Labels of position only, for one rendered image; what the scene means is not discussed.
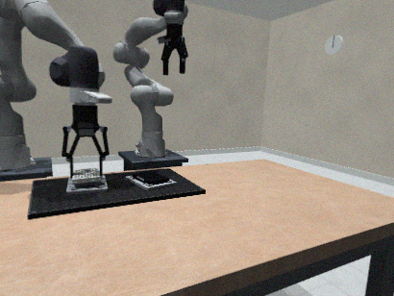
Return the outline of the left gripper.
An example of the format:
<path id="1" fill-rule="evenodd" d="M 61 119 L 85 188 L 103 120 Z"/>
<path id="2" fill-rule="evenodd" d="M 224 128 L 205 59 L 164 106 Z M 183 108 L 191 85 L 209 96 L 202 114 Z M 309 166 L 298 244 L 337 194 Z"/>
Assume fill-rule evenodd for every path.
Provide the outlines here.
<path id="1" fill-rule="evenodd" d="M 169 58 L 174 48 L 176 48 L 180 56 L 180 73 L 185 74 L 185 58 L 188 57 L 188 53 L 185 47 L 185 38 L 183 37 L 183 25 L 176 23 L 167 24 L 166 35 L 172 36 L 172 40 L 164 43 L 161 55 L 163 75 L 168 75 Z"/>

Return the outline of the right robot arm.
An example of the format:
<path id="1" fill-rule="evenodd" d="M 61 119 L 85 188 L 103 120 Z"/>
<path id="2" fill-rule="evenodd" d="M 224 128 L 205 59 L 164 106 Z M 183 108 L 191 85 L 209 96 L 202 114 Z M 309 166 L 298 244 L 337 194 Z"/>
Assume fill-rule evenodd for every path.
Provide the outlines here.
<path id="1" fill-rule="evenodd" d="M 23 117 L 10 103 L 29 101 L 37 94 L 22 64 L 24 27 L 34 36 L 69 50 L 51 61 L 49 72 L 56 85 L 70 86 L 70 102 L 81 106 L 112 102 L 99 92 L 105 72 L 96 51 L 84 47 L 47 0 L 7 0 L 7 4 L 0 0 L 0 170 L 37 165 L 26 145 Z"/>

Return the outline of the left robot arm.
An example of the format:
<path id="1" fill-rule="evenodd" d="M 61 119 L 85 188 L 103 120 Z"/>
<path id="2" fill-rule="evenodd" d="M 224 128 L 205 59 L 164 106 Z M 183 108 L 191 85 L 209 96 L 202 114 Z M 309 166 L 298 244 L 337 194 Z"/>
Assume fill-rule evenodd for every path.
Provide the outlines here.
<path id="1" fill-rule="evenodd" d="M 125 42 L 121 40 L 112 51 L 117 62 L 128 64 L 124 73 L 133 87 L 131 99 L 142 116 L 141 139 L 135 145 L 137 147 L 135 155 L 146 158 L 168 155 L 162 138 L 162 117 L 156 112 L 155 106 L 170 105 L 174 95 L 170 88 L 152 80 L 141 69 L 148 63 L 150 55 L 147 49 L 137 45 L 164 31 L 169 23 L 184 25 L 188 13 L 185 0 L 154 0 L 153 9 L 162 18 L 141 17 L 135 20 L 125 34 Z"/>

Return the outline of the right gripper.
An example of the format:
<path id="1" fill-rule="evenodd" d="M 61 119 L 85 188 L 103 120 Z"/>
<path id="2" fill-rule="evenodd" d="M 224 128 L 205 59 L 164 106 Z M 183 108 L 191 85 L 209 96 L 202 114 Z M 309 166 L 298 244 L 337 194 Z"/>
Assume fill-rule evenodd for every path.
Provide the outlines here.
<path id="1" fill-rule="evenodd" d="M 80 137 L 84 136 L 79 136 L 78 132 L 78 122 L 81 121 L 91 121 L 94 122 L 94 124 L 98 124 L 98 116 L 97 116 L 97 106 L 81 106 L 81 105 L 72 105 L 72 110 L 73 110 L 73 123 L 70 126 L 63 126 L 63 145 L 62 145 L 62 156 L 66 157 L 66 161 L 70 162 L 70 178 L 73 177 L 73 154 L 76 149 L 76 146 L 78 144 L 78 141 Z M 96 120 L 96 121 L 95 121 Z M 66 153 L 67 150 L 67 141 L 68 141 L 68 133 L 70 130 L 73 129 L 75 133 L 77 134 L 75 137 L 75 140 L 73 142 L 73 145 L 71 147 L 71 150 L 69 153 Z M 88 136 L 92 137 L 93 142 L 97 148 L 97 151 L 100 155 L 99 157 L 99 162 L 100 162 L 100 176 L 103 176 L 103 170 L 102 170 L 102 161 L 106 159 L 106 156 L 110 154 L 109 152 L 109 146 L 108 146 L 108 140 L 107 140 L 107 127 L 106 126 L 99 126 L 99 129 L 103 135 L 103 140 L 104 140 L 104 147 L 105 147 L 105 152 L 102 152 L 101 147 L 97 141 L 96 136 Z"/>

